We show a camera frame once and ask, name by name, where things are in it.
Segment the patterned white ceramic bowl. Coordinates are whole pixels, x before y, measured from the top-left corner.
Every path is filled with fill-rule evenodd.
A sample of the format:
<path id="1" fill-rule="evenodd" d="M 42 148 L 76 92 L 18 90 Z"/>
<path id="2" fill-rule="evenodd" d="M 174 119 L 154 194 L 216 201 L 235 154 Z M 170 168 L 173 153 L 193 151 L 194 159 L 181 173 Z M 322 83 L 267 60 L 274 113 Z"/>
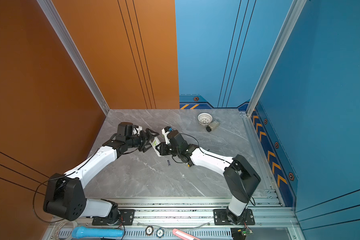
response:
<path id="1" fill-rule="evenodd" d="M 200 113 L 197 116 L 197 119 L 198 119 L 199 123 L 202 125 L 209 125 L 213 121 L 212 115 L 210 115 L 208 113 Z"/>

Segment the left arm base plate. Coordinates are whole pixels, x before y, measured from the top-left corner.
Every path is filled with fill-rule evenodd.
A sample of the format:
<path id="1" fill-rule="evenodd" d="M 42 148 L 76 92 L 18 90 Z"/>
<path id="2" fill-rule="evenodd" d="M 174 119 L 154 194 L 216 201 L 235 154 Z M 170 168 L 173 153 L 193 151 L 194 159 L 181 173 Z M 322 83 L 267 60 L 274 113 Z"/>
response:
<path id="1" fill-rule="evenodd" d="M 113 209 L 106 217 L 93 217 L 93 226 L 131 226 L 134 221 L 134 209 Z"/>

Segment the aluminium corner post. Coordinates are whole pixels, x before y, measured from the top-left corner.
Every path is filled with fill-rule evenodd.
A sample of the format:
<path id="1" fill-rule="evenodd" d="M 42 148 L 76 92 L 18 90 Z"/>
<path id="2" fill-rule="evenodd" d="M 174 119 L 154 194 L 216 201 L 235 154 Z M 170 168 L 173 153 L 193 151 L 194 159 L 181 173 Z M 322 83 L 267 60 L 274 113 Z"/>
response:
<path id="1" fill-rule="evenodd" d="M 71 60 L 81 74 L 83 80 L 87 84 L 89 90 L 100 106 L 105 116 L 109 113 L 110 107 L 106 102 L 100 88 L 98 87 L 93 75 L 91 74 L 87 64 L 85 63 L 79 49 L 77 48 L 73 38 L 71 37 L 67 27 L 65 26 L 62 18 L 60 17 L 53 1 L 50 0 L 37 0 L 43 13 L 47 17 L 49 23 L 53 27 L 59 40 L 63 44 Z"/>
<path id="2" fill-rule="evenodd" d="M 262 93 L 274 71 L 274 68 L 285 48 L 286 43 L 301 15 L 301 12 L 306 4 L 307 0 L 294 0 L 287 13 L 287 16 L 280 29 L 278 37 L 263 69 L 263 72 L 259 78 L 259 81 L 255 87 L 251 100 L 246 110 L 247 117 L 250 117 L 258 104 Z"/>

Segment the aluminium corner post right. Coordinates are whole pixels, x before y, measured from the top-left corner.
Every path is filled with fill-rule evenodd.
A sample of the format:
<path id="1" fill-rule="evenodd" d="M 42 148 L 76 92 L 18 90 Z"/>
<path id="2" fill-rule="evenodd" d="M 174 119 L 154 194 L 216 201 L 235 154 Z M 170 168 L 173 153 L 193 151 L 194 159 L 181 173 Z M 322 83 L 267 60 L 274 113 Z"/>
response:
<path id="1" fill-rule="evenodd" d="M 287 13 L 287 16 L 280 29 L 278 37 L 263 69 L 263 72 L 259 78 L 259 81 L 255 87 L 251 100 L 246 110 L 247 117 L 250 117 L 258 104 L 262 93 L 274 71 L 274 68 L 285 48 L 286 43 L 301 15 L 301 12 L 306 4 L 307 0 L 294 0 Z"/>

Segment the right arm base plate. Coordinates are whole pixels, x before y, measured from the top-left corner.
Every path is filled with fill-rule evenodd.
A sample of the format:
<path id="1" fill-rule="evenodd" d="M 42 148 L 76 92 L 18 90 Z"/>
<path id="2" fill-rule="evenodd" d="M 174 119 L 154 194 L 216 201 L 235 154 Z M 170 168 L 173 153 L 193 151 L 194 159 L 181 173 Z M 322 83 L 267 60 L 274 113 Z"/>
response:
<path id="1" fill-rule="evenodd" d="M 255 217 L 251 209 L 244 209 L 240 216 L 236 216 L 228 209 L 214 209 L 214 223 L 217 226 L 236 225 L 236 226 L 254 226 Z"/>

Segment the small green circuit board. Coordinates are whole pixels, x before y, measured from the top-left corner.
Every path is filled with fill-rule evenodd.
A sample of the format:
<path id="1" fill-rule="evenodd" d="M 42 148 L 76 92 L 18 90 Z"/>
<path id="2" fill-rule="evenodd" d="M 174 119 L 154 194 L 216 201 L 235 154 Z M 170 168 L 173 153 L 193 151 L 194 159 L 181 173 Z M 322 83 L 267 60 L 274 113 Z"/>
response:
<path id="1" fill-rule="evenodd" d="M 245 228 L 231 228 L 231 236 L 233 240 L 246 240 L 246 238 L 253 234 L 251 229 Z"/>

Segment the aluminium corner post left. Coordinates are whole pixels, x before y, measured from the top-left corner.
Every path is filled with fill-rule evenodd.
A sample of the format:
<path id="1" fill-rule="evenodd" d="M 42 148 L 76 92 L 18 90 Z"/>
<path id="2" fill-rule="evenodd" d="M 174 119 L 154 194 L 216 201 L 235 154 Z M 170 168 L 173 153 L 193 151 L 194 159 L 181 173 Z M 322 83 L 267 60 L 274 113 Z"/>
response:
<path id="1" fill-rule="evenodd" d="M 73 38 L 71 37 L 67 27 L 65 26 L 62 18 L 60 17 L 53 1 L 50 0 L 37 0 L 43 13 L 47 17 L 49 23 L 53 27 L 59 40 L 63 44 L 71 60 L 81 74 L 83 80 L 87 84 L 89 90 L 100 106 L 105 116 L 109 113 L 110 107 L 106 102 L 100 88 L 98 87 L 93 75 L 91 74 L 87 64 L 85 63 L 79 49 L 77 48 Z"/>

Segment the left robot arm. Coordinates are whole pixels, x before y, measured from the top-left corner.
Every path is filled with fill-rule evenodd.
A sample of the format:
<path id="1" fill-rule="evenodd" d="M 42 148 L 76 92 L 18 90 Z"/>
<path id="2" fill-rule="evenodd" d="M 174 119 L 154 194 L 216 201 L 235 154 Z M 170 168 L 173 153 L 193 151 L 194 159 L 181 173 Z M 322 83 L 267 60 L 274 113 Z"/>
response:
<path id="1" fill-rule="evenodd" d="M 100 171 L 123 155 L 138 150 L 146 152 L 159 133 L 128 122 L 118 125 L 113 134 L 87 160 L 63 175 L 50 177 L 43 210 L 64 220 L 93 218 L 104 225 L 114 225 L 121 220 L 118 204 L 107 200 L 88 199 L 84 189 Z"/>

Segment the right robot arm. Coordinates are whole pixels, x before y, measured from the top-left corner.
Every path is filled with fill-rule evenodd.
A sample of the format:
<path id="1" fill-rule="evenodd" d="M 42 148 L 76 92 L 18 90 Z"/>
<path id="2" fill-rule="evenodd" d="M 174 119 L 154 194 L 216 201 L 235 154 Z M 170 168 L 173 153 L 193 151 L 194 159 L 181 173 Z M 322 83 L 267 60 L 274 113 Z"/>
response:
<path id="1" fill-rule="evenodd" d="M 260 175 L 242 155 L 226 157 L 209 152 L 199 144 L 189 144 L 177 130 L 163 130 L 165 141 L 155 137 L 152 147 L 159 156 L 178 157 L 188 167 L 199 166 L 224 177 L 232 194 L 227 207 L 227 215 L 232 221 L 238 221 L 248 204 L 255 204 L 253 194 L 261 182 Z"/>

